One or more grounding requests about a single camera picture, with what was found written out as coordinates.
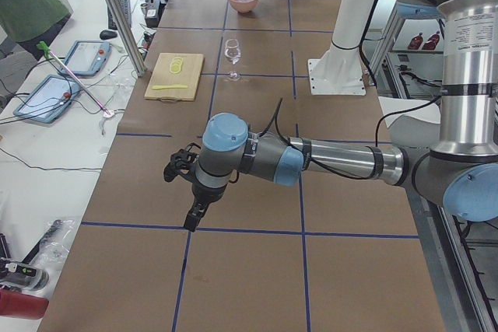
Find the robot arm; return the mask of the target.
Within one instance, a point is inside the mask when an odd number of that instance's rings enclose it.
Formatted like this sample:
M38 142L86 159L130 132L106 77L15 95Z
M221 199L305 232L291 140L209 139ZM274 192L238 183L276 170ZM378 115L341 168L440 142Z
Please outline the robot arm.
M302 172L328 172L350 180L410 184L426 200L470 222L497 216L497 0L398 0L409 18L444 21L442 86L437 123L411 110L384 115L392 146L350 145L286 137L276 119L259 132L235 114L211 117L200 144L173 156L166 179L191 183L194 202L184 227L194 231L218 201L233 173L285 186Z

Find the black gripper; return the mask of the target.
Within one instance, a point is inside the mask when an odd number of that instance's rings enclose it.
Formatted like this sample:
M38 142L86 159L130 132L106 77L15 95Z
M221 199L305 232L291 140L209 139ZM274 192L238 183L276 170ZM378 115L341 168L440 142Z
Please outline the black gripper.
M225 189L226 186L211 188L202 184L193 184L191 190L194 195L194 203L186 215L183 228L188 231L195 231L205 216L209 205L220 200Z

